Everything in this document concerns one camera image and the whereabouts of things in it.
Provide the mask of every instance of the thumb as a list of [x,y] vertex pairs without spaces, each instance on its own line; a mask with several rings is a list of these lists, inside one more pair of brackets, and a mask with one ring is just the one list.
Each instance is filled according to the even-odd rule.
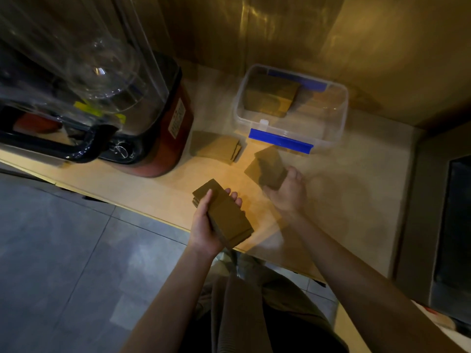
[[273,196],[276,194],[276,190],[271,189],[268,186],[263,186],[263,192],[268,196],[268,198],[272,199]]
[[198,204],[198,207],[196,208],[195,215],[197,216],[206,215],[206,212],[208,211],[209,202],[211,201],[211,196],[212,196],[212,189],[209,189],[206,195],[203,198],[201,198],[200,203]]

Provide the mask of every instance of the countertop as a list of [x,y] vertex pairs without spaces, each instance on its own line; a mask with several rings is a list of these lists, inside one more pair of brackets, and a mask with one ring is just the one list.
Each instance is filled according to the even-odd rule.
[[[183,64],[184,84],[195,114],[193,130],[233,134],[233,99],[240,78]],[[386,118],[349,110],[342,140],[311,155],[280,151],[285,165],[303,172],[307,214],[339,243],[385,276],[391,272],[398,224],[417,131]],[[158,178],[122,173],[106,162],[44,164],[0,150],[0,161],[62,188],[101,199],[189,230],[192,191],[215,178],[237,190],[255,229],[237,249],[314,279],[323,280],[301,243],[244,170],[268,144],[240,136],[244,148],[232,165],[191,157]]]

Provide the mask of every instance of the right hand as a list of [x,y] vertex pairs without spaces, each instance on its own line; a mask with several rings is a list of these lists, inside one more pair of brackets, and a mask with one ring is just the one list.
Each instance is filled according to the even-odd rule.
[[268,186],[263,191],[270,198],[276,208],[283,212],[299,212],[306,203],[306,185],[301,172],[295,167],[289,166],[288,175],[279,190]]

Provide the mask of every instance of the clear plastic box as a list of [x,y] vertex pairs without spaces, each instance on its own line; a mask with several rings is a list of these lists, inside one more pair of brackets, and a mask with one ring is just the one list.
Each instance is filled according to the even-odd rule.
[[[285,117],[245,109],[244,91],[255,74],[278,76],[301,84]],[[249,138],[311,153],[340,140],[348,99],[348,90],[342,84],[255,64],[245,74],[235,97],[234,119],[238,132]]]

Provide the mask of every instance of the wall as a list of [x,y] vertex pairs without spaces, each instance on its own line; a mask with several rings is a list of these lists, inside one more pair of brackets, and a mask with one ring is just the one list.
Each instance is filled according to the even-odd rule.
[[421,126],[471,103],[471,0],[158,0],[175,54],[338,81],[351,106]]

